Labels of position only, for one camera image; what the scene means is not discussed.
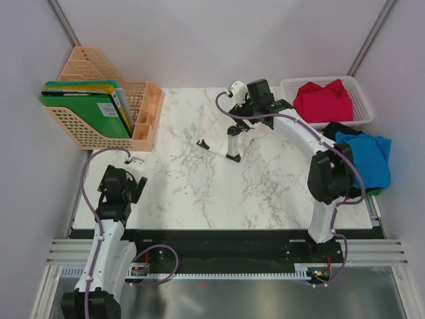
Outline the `white t shirt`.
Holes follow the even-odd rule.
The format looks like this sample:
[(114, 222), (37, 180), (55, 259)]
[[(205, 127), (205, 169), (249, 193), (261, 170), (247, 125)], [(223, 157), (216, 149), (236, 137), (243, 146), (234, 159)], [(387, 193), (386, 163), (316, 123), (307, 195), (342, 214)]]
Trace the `white t shirt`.
[[(207, 143), (209, 149), (206, 150), (226, 158), (228, 151), (227, 130), (233, 125), (235, 125), (235, 121), (232, 118), (225, 116), (211, 105), (202, 105), (199, 140), (204, 140)], [(238, 150), (240, 151), (241, 159), (246, 153), (251, 141), (263, 138), (268, 129), (269, 127), (258, 122), (254, 125), (253, 129), (240, 133), (238, 137)]]

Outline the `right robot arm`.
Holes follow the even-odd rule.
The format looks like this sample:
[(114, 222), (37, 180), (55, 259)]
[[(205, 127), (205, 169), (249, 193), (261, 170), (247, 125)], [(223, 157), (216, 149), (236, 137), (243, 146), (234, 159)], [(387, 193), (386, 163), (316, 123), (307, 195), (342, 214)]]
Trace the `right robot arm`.
[(197, 145), (240, 162), (252, 140), (267, 128), (286, 137), (309, 161), (307, 188), (314, 199), (313, 215), (304, 245), (314, 262), (328, 254), (326, 242), (335, 236), (337, 208), (355, 183), (357, 171), (351, 147), (320, 134), (284, 99), (276, 99), (268, 81), (235, 81), (219, 93), (215, 106), (202, 106)]

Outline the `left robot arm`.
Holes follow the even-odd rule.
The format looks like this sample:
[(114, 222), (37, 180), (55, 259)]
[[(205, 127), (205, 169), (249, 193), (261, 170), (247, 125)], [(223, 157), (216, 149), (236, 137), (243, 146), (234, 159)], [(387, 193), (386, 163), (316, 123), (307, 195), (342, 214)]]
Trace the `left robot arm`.
[(130, 262), (140, 261), (146, 252), (143, 242), (122, 240), (131, 204), (138, 202), (147, 183), (143, 167), (142, 160), (133, 159), (123, 168), (106, 168), (86, 266), (74, 291), (63, 294), (60, 302), (65, 318), (121, 317), (120, 295)]

